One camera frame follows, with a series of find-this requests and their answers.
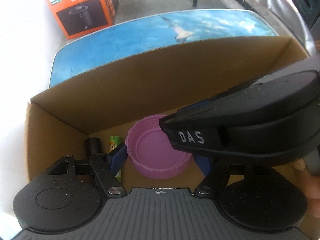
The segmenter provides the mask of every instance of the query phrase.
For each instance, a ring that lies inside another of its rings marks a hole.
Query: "crosshair symbol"
[[[162,194],[164,194],[165,192],[159,189],[159,190],[157,190],[155,193],[157,193],[158,195],[162,195]]]

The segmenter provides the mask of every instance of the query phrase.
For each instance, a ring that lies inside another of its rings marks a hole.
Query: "purple plastic lid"
[[[159,127],[162,114],[148,116],[129,130],[125,140],[128,156],[135,169],[152,179],[168,179],[182,173],[192,154],[172,149],[169,139]]]

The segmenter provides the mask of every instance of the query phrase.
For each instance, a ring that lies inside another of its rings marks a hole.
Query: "sky print tabletop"
[[[112,61],[179,43],[277,35],[264,19],[247,10],[201,9],[139,18],[91,33],[60,49],[52,64],[50,87]]]

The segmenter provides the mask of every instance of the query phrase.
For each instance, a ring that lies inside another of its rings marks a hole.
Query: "human hand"
[[[298,186],[307,197],[309,212],[320,218],[320,176],[312,175],[303,159],[295,161],[292,165]]]

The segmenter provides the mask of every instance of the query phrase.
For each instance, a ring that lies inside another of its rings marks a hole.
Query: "gray floor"
[[[116,23],[172,11],[190,10],[193,0],[119,0]],[[220,0],[198,0],[197,9],[225,8]]]

